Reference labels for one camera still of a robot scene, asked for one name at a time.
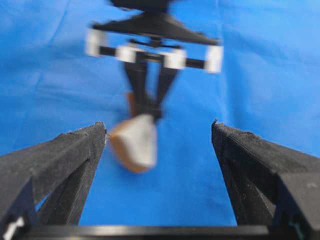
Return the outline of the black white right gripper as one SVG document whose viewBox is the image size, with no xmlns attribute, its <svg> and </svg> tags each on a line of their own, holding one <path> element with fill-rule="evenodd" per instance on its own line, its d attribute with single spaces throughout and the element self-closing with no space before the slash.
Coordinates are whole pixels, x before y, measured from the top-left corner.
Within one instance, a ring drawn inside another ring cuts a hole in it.
<svg viewBox="0 0 320 240">
<path fill-rule="evenodd" d="M 175 19 L 170 13 L 171 0 L 113 0 L 112 5 L 125 10 L 139 10 L 141 13 L 123 20 L 106 23 L 92 23 L 85 39 L 85 53 L 92 57 L 114 56 L 123 62 L 124 72 L 132 92 L 127 94 L 130 116 L 141 114 L 145 108 L 148 64 L 146 58 L 156 61 L 160 58 L 157 80 L 154 121 L 162 117 L 162 102 L 174 79 L 185 67 L 204 69 L 208 73 L 219 73 L 222 69 L 224 47 L 218 38 L 209 38 L 193 31 Z M 106 33 L 144 36 L 149 42 L 129 40 L 127 45 L 116 48 L 105 46 Z M 164 39 L 185 43 L 207 45 L 204 60 L 187 58 L 186 51 L 178 45 L 171 45 L 171 52 L 147 54 L 139 45 L 150 48 L 166 48 Z"/>
</svg>

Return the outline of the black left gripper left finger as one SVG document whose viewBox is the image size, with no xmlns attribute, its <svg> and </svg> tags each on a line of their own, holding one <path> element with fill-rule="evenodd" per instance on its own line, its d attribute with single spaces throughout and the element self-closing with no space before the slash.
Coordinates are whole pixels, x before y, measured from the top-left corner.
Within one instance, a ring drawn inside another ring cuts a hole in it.
<svg viewBox="0 0 320 240">
<path fill-rule="evenodd" d="M 107 142 L 103 122 L 0 158 L 0 224 L 77 225 Z"/>
</svg>

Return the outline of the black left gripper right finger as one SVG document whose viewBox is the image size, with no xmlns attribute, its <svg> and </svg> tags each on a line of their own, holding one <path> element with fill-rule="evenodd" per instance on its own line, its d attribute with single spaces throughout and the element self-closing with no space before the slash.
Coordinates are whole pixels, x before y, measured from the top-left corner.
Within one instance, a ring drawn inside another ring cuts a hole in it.
<svg viewBox="0 0 320 240">
<path fill-rule="evenodd" d="M 215 151 L 238 225 L 320 227 L 320 159 L 214 121 Z"/>
</svg>

